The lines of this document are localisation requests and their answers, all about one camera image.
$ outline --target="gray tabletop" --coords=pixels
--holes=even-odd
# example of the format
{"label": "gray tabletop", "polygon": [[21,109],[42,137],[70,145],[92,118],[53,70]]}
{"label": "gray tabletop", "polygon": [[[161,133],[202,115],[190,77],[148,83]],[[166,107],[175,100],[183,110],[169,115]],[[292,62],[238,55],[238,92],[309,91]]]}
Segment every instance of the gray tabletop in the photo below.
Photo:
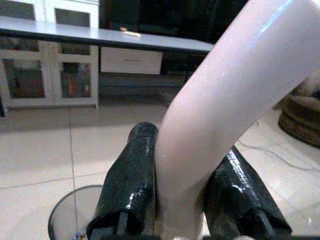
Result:
{"label": "gray tabletop", "polygon": [[207,54],[214,47],[211,43],[186,38],[143,33],[141,37],[133,37],[116,30],[56,24],[6,16],[0,16],[0,36],[200,54]]}

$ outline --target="white plastic tube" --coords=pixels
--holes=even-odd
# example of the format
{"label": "white plastic tube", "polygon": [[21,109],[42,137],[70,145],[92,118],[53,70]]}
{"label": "white plastic tube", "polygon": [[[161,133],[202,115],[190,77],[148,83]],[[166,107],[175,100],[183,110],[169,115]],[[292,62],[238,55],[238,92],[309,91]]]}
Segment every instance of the white plastic tube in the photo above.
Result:
{"label": "white plastic tube", "polygon": [[208,177],[236,140],[320,67],[320,0],[250,0],[169,107],[156,151],[156,233],[196,239]]}

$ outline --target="drawer handle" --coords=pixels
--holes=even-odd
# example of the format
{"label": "drawer handle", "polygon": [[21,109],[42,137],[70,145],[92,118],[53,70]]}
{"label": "drawer handle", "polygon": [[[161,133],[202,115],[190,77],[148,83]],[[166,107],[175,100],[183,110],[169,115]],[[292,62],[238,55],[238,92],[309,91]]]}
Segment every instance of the drawer handle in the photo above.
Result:
{"label": "drawer handle", "polygon": [[142,64],[143,61],[140,61],[140,60],[129,60],[129,59],[126,59],[124,60],[125,63],[128,63],[128,64]]}

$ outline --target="white drawer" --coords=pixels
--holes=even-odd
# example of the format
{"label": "white drawer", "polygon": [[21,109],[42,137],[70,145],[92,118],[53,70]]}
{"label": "white drawer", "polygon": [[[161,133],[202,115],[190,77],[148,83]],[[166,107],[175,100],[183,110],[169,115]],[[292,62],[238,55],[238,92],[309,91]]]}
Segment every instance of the white drawer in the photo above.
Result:
{"label": "white drawer", "polygon": [[162,52],[101,48],[101,72],[127,74],[160,74]]}

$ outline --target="tiled floor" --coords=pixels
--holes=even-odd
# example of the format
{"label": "tiled floor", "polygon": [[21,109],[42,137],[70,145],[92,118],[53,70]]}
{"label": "tiled floor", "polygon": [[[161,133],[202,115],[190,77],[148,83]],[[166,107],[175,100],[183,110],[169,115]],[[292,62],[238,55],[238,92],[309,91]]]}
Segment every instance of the tiled floor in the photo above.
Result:
{"label": "tiled floor", "polygon": [[[102,184],[130,129],[141,121],[160,126],[167,106],[160,97],[136,96],[106,98],[99,110],[10,111],[0,119],[0,239],[49,239],[48,218],[59,199],[74,188]],[[267,112],[236,146],[293,233],[320,235],[320,150],[284,133],[279,115]]]}

